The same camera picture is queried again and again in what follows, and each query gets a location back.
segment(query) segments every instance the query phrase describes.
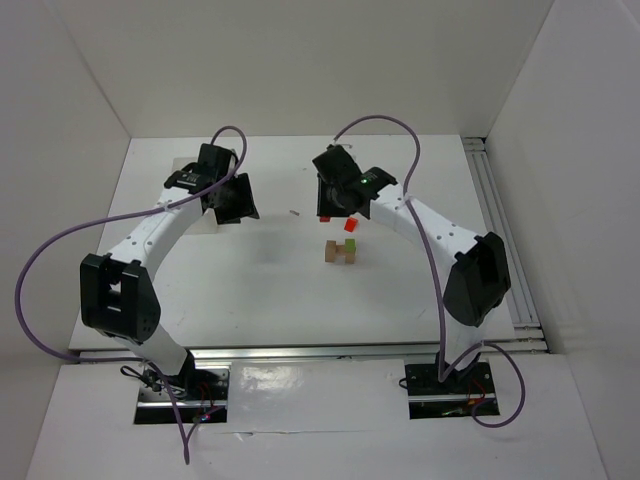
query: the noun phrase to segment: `white wall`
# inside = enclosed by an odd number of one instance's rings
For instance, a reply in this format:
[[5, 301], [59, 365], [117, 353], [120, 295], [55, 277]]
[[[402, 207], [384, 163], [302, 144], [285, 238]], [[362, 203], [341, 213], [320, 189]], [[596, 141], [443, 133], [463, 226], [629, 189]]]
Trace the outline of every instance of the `white wall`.
[[51, 1], [134, 137], [331, 134], [367, 113], [485, 136], [551, 4]]
[[[26, 474], [58, 373], [18, 327], [16, 277], [46, 238], [107, 213], [129, 136], [41, 1], [0, 2], [0, 60], [0, 478], [13, 480]], [[53, 347], [68, 345], [79, 262], [99, 236], [68, 237], [27, 279], [26, 313]]]
[[556, 0], [489, 135], [546, 332], [608, 474], [640, 472], [640, 1]]

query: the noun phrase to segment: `white floor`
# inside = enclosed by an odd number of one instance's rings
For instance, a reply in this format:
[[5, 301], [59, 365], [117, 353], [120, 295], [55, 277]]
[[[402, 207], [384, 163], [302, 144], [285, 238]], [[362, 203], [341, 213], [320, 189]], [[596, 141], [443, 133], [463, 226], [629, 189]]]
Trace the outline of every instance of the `white floor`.
[[[110, 214], [153, 206], [174, 165], [197, 156], [204, 138], [134, 139]], [[345, 137], [366, 170], [380, 166], [402, 181], [413, 159], [407, 136]], [[467, 160], [457, 136], [421, 136], [422, 163], [410, 191], [452, 222], [486, 232]], [[360, 218], [353, 234], [344, 220], [315, 216], [317, 180], [311, 160], [329, 137], [249, 139], [243, 166], [260, 220], [220, 227], [207, 219], [166, 258], [155, 280], [162, 324], [190, 347], [318, 345], [436, 341], [433, 283], [424, 254], [395, 233]], [[239, 150], [236, 138], [221, 145]], [[136, 221], [109, 224], [99, 252], [120, 242]], [[326, 240], [354, 237], [353, 266], [325, 264]], [[514, 338], [504, 302], [488, 336]], [[116, 344], [76, 325], [71, 347]]]
[[[409, 420], [402, 362], [231, 366], [227, 424], [199, 427], [191, 465], [175, 425], [136, 426], [138, 383], [118, 365], [65, 365], [28, 480], [606, 479], [563, 356], [518, 355], [520, 418], [487, 430], [470, 418]], [[519, 398], [502, 357], [490, 363], [505, 416]]]

